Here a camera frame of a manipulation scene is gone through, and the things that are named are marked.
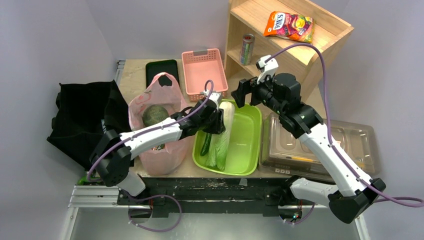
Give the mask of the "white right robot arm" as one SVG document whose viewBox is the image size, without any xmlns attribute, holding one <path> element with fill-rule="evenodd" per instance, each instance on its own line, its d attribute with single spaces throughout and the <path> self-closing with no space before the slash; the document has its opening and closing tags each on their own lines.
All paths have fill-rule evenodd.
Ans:
<svg viewBox="0 0 424 240">
<path fill-rule="evenodd" d="M 376 191 L 385 190 L 382 179 L 362 171 L 333 141 L 330 122 L 324 122 L 312 106 L 301 101 L 301 84 L 294 75 L 240 80 L 231 92 L 238 108 L 244 107 L 247 94 L 251 94 L 251 106 L 263 104 L 276 113 L 282 127 L 308 147 L 334 180 L 334 184 L 324 184 L 293 176 L 281 188 L 282 203 L 307 200 L 328 207 L 337 219 L 350 224 L 376 201 Z"/>
</svg>

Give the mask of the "pink plastic grocery bag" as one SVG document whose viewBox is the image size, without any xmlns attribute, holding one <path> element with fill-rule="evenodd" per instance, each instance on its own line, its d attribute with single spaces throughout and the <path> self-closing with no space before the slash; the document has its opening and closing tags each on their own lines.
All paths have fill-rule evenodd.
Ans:
<svg viewBox="0 0 424 240">
<path fill-rule="evenodd" d="M 139 132 L 147 128 L 143 124 L 142 115 L 151 105 L 164 107 L 169 117 L 188 106 L 175 77 L 166 72 L 157 74 L 150 86 L 130 101 L 128 117 L 132 131 Z M 160 122 L 156 125 L 162 126 L 165 123 Z M 182 140 L 162 137 L 160 141 L 151 141 L 136 155 L 140 158 L 142 167 L 148 175 L 161 176 L 174 172 L 185 159 L 188 149 L 188 137 Z"/>
</svg>

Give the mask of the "napa cabbage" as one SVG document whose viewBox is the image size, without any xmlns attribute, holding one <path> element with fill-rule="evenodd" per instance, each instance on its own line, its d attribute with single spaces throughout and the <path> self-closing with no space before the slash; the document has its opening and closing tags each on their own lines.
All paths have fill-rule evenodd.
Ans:
<svg viewBox="0 0 424 240">
<path fill-rule="evenodd" d="M 231 131 L 235 115 L 235 106 L 228 101 L 223 101 L 219 108 L 223 110 L 223 125 L 225 131 L 221 134 L 213 134 L 207 154 L 205 165 L 210 168 L 216 168 L 224 171 L 229 151 Z"/>
</svg>

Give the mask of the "green cucumber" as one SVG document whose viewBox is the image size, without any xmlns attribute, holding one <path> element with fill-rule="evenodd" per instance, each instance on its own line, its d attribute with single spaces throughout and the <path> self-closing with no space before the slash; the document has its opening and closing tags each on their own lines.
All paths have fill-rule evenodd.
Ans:
<svg viewBox="0 0 424 240">
<path fill-rule="evenodd" d="M 203 145 L 202 145 L 202 148 L 201 148 L 201 151 L 200 151 L 200 156 L 203 157 L 203 156 L 208 154 L 209 149 L 210 149 L 211 140 L 212 140 L 212 134 L 207 133 L 205 135 L 204 142 L 203 142 Z"/>
</svg>

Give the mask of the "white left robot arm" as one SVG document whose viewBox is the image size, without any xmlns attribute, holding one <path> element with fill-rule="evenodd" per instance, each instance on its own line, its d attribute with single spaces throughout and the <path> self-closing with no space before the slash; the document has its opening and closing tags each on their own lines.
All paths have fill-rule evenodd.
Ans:
<svg viewBox="0 0 424 240">
<path fill-rule="evenodd" d="M 138 205 L 146 203 L 149 191 L 136 173 L 130 171 L 131 161 L 158 145 L 179 141 L 199 131 L 221 134 L 225 131 L 225 111 L 210 100 L 201 100 L 195 107 L 175 112 L 160 123 L 143 129 L 117 133 L 108 130 L 90 156 L 87 179 L 96 172 L 107 187 L 117 186 Z"/>
</svg>

